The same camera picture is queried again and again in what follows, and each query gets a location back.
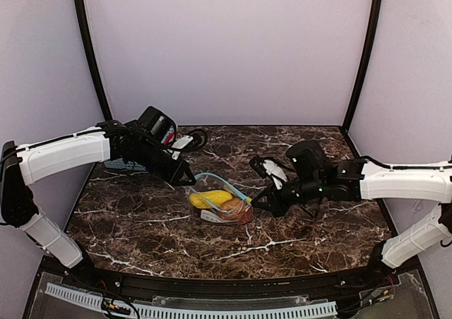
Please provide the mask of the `red toy fruit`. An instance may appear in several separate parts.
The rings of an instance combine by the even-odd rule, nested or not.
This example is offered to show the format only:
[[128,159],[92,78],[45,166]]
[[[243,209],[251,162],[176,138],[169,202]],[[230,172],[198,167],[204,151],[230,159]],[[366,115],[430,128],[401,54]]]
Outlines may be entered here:
[[247,224],[254,218],[254,210],[252,207],[249,207],[245,210],[242,210],[237,214],[237,223],[238,224]]

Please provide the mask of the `yellow toy corn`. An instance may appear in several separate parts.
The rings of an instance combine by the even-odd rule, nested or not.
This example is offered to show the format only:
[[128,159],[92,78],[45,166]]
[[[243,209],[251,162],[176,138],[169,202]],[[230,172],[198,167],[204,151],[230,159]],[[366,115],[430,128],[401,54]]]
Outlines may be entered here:
[[231,199],[233,199],[232,194],[224,190],[211,190],[189,195],[190,204],[201,210],[219,208],[222,203]]

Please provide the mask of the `brown toy potato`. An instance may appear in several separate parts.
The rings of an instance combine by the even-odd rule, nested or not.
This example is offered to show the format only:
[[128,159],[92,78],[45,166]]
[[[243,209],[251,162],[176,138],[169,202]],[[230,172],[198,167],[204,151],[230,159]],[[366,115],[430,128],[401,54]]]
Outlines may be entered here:
[[237,219],[246,212],[247,206],[247,203],[242,199],[233,198],[219,206],[218,215],[222,219]]

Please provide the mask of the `clear zip top bag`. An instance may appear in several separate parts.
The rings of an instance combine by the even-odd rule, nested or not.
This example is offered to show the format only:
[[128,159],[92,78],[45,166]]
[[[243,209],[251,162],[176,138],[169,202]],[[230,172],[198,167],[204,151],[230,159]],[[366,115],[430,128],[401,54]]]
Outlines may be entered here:
[[195,218],[217,225],[243,225],[254,218],[250,197],[229,181],[208,172],[195,178],[195,184],[185,188]]

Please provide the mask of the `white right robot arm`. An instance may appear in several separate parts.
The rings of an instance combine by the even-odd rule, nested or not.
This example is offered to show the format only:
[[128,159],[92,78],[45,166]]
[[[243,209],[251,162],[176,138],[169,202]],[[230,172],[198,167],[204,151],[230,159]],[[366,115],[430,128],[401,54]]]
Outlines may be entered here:
[[447,161],[422,166],[377,164],[363,157],[337,165],[315,168],[292,159],[297,178],[288,180],[271,159],[255,156],[252,169],[272,184],[251,202],[254,208],[282,217],[292,205],[311,200],[361,201],[381,198],[432,200],[433,210],[402,234],[376,246],[369,266],[396,269],[430,246],[451,237],[451,164]]

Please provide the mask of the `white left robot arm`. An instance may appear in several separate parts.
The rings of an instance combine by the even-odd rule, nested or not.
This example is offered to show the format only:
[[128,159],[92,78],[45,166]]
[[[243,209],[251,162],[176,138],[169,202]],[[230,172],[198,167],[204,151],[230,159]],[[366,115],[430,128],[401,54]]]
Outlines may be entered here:
[[203,146],[199,130],[183,135],[159,109],[148,107],[132,121],[107,120],[50,140],[1,147],[1,225],[30,237],[64,267],[86,259],[62,229],[89,168],[121,160],[135,163],[171,186],[190,186],[195,178],[185,152]]

